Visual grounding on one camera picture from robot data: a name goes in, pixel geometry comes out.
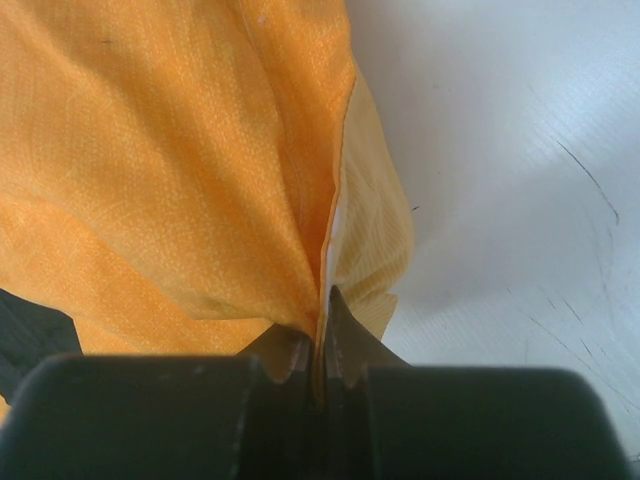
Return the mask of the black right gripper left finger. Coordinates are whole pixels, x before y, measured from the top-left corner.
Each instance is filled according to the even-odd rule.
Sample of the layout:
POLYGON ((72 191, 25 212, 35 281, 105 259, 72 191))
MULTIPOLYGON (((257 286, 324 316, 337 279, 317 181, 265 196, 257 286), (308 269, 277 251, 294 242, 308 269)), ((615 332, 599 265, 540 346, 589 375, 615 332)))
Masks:
POLYGON ((274 326, 233 356, 47 359, 1 430, 5 479, 292 479, 312 344, 274 326))

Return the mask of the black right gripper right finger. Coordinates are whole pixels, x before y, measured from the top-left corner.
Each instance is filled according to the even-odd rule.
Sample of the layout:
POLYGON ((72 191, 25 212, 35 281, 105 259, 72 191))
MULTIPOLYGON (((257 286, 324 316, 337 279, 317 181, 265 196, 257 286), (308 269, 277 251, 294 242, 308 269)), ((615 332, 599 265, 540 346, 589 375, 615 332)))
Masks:
POLYGON ((604 405, 574 372, 411 366, 329 296, 330 479, 635 479, 604 405))

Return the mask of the orange cartoon print pillowcase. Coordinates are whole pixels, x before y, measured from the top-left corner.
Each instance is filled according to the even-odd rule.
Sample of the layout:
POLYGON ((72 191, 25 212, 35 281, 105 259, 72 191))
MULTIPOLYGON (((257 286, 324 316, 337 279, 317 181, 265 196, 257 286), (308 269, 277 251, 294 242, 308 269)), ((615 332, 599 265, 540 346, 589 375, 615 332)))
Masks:
POLYGON ((341 1, 1 5, 1 404, 45 358, 380 338, 410 208, 341 1))

